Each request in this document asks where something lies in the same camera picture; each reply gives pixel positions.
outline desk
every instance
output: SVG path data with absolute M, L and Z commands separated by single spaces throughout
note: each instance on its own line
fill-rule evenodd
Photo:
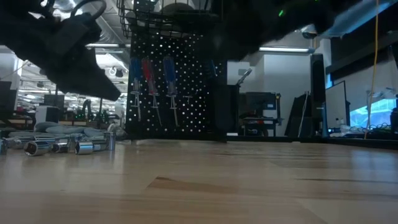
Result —
M 244 118 L 243 119 L 243 135 L 246 135 L 248 129 L 261 129 L 261 130 L 273 130 L 274 137 L 276 137 L 276 124 L 278 119 L 275 118 Z

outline black pegboard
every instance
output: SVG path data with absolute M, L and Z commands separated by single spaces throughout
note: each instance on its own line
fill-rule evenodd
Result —
M 212 62 L 214 66 L 211 66 L 210 61 L 200 61 L 195 56 L 193 45 L 201 38 L 200 35 L 184 39 L 168 39 L 156 35 L 133 36 L 131 57 L 149 57 L 152 61 L 162 120 L 161 126 L 156 110 L 151 107 L 153 96 L 149 95 L 148 84 L 143 78 L 139 96 L 141 121 L 138 121 L 137 108 L 133 107 L 134 94 L 131 93 L 134 81 L 129 77 L 126 131 L 133 138 L 203 139 L 207 134 L 214 133 L 211 83 L 216 78 L 226 82 L 226 62 Z M 163 66 L 163 58 L 166 56 L 173 57 L 175 62 L 178 91 L 175 102 L 179 126 L 175 125 L 174 111 L 170 109 L 170 97 L 167 96 Z

